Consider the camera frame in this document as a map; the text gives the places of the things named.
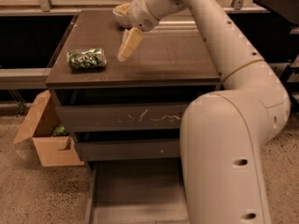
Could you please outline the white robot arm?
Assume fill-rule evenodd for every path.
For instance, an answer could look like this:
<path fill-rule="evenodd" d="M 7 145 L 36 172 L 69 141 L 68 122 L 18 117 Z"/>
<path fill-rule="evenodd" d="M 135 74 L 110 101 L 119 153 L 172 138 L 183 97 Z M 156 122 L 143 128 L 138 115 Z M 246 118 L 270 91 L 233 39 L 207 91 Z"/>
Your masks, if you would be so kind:
<path fill-rule="evenodd" d="M 113 13 L 124 27 L 119 61 L 169 14 L 188 9 L 219 73 L 220 91 L 189 104 L 180 157 L 190 224 L 271 224 L 262 146 L 291 113 L 288 93 L 216 0 L 133 0 Z"/>

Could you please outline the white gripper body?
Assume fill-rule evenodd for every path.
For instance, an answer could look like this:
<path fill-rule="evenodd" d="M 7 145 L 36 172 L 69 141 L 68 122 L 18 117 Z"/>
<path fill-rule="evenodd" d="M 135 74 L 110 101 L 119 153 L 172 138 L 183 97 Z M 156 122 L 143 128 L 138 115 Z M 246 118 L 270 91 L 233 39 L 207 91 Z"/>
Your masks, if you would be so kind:
<path fill-rule="evenodd" d="M 128 8 L 127 18 L 133 27 L 143 32 L 148 32 L 159 24 L 159 20 L 151 13 L 146 0 L 133 0 Z"/>

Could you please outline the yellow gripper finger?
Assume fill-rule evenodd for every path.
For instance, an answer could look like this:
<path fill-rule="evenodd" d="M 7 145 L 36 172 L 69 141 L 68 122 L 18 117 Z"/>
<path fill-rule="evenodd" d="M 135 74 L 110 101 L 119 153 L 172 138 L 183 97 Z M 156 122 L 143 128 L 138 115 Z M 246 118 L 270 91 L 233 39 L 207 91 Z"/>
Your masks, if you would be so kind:
<path fill-rule="evenodd" d="M 120 62 L 126 61 L 138 48 L 142 40 L 143 32 L 140 29 L 136 27 L 133 27 L 130 30 L 125 29 L 117 56 L 118 60 Z"/>
<path fill-rule="evenodd" d="M 129 11 L 131 4 L 130 3 L 124 3 L 122 5 L 116 6 L 115 7 L 115 13 L 118 16 L 123 16 L 126 17 Z"/>

